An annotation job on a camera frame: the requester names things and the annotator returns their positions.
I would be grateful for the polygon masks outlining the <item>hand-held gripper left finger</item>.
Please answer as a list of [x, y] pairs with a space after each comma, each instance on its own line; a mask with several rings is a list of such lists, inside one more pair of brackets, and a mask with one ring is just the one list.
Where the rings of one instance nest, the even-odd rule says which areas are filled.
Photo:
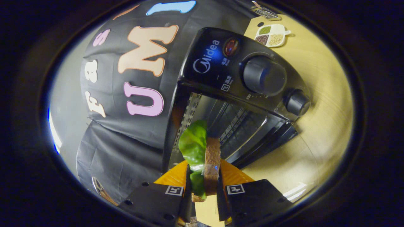
[[190, 223], [190, 174], [187, 161], [182, 161], [156, 181], [137, 185], [118, 207], [150, 227], [176, 227]]

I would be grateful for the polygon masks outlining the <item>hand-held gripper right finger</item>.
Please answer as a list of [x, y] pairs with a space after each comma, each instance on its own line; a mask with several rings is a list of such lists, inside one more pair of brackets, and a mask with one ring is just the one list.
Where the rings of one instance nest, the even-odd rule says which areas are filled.
[[223, 159], [217, 205], [219, 221], [228, 227], [274, 227], [294, 207], [267, 179], [253, 180]]

